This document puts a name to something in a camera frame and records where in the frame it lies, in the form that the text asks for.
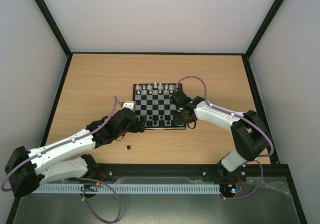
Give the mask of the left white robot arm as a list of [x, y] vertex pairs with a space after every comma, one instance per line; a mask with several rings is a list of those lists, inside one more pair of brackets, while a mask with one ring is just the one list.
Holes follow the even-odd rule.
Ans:
[[110, 144], [127, 132], [142, 133], [145, 123], [145, 118], [123, 108], [51, 145], [30, 150], [24, 146], [16, 148], [4, 169], [10, 191], [21, 198], [43, 184], [68, 178], [94, 178], [98, 165], [87, 152]]

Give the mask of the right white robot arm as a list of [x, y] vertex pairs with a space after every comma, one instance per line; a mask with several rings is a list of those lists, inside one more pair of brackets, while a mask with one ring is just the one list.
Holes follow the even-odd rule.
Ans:
[[239, 166], [256, 160], [267, 147], [271, 152], [274, 150], [266, 126], [252, 110], [245, 113], [231, 111], [199, 96], [191, 99], [182, 90], [174, 92], [170, 99], [177, 107], [173, 115], [177, 124], [207, 121], [232, 134], [234, 150], [218, 163], [218, 175], [224, 180], [233, 177]]

